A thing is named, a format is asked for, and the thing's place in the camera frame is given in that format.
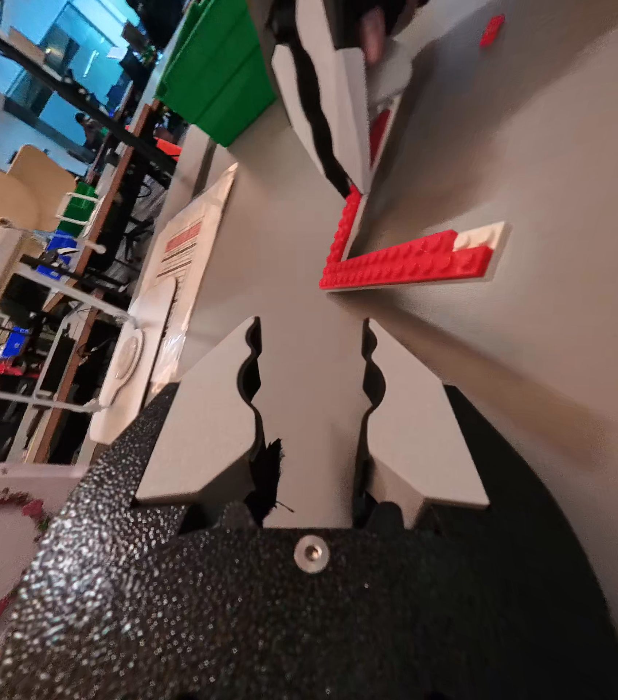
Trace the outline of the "green storage bin stack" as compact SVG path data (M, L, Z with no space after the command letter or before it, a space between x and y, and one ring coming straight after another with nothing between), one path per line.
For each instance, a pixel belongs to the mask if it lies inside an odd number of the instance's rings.
M93 186L78 180L73 191L67 192L56 208L57 231L78 237L91 220L98 197Z

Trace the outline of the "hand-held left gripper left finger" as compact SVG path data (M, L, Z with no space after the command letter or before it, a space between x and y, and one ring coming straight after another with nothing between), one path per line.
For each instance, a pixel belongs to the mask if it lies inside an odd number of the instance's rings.
M252 403L261 352L261 320L251 316L182 376L137 503L223 506L250 494L250 462L263 442Z

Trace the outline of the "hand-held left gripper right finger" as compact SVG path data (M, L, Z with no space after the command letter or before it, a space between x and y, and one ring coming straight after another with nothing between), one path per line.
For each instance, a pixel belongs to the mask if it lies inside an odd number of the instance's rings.
M406 529L414 529L431 505L488 508L441 379L376 320L366 319L363 331L370 407L361 433L367 464L360 495L397 506Z

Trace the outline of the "white plastic object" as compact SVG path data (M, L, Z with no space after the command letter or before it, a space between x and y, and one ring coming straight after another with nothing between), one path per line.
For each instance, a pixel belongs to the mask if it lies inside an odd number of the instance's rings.
M130 306L131 320L121 327L89 425L94 442L111 444L140 413L175 290L175 280L166 279Z

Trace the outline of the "person's right hand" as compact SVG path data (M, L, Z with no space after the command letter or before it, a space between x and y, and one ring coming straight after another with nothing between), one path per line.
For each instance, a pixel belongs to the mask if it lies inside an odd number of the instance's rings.
M368 68L377 65L384 55L387 39L383 9L376 5L363 13L358 24L359 45Z

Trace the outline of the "blue storage bin stack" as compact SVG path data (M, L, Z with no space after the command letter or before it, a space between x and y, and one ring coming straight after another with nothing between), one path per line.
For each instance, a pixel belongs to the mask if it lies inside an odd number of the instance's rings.
M72 258L79 250L75 238L68 233L56 231L38 257L36 272L55 281L65 276L62 272L71 269Z

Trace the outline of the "plain wooden panel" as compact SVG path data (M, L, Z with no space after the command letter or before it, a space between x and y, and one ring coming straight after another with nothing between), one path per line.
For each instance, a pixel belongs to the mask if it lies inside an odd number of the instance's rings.
M57 208L76 180L37 147L23 145L8 170L0 170L0 219L26 230L55 231Z

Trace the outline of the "black light stand pole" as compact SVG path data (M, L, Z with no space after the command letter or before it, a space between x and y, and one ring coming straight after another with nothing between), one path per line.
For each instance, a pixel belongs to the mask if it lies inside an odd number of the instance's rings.
M68 82L61 77L52 74L45 67L39 65L19 48L14 46L9 40L0 36L0 53L21 66L29 74L44 83L49 89L59 94L64 100L75 108L86 113L86 115L99 121L106 127L122 144L132 148L139 155L143 156L147 162L167 176L172 176L177 166L173 158L155 145L150 144L145 139L133 134L132 131L122 126L120 122L108 117L100 109L96 109L91 102L86 99L85 89L74 82Z

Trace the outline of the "green plastic bin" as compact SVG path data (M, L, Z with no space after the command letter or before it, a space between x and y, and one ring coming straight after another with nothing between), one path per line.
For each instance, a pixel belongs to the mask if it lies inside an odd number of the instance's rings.
M224 147L275 102L246 1L199 1L190 6L156 99Z

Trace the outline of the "red lego piece round top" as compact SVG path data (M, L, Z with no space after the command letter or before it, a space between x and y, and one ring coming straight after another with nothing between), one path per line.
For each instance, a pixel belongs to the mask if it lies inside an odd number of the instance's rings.
M479 47L487 49L494 44L506 23L506 15L501 13L492 17L480 37Z

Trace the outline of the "red and white lego assembly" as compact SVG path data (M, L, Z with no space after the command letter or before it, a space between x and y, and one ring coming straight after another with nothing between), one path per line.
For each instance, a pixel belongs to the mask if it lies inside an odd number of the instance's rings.
M325 292L484 279L502 249L507 223L465 232L445 230L381 250L346 258L350 236L357 232L367 197L350 186L319 287Z

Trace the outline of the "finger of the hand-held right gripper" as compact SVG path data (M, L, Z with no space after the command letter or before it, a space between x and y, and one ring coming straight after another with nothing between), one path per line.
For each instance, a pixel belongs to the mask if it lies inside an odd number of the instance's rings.
M387 48L380 63L367 70L370 175L373 179L412 78L412 62L405 48Z
M274 1L271 66L299 141L341 197L371 187L366 66L337 48L324 1Z

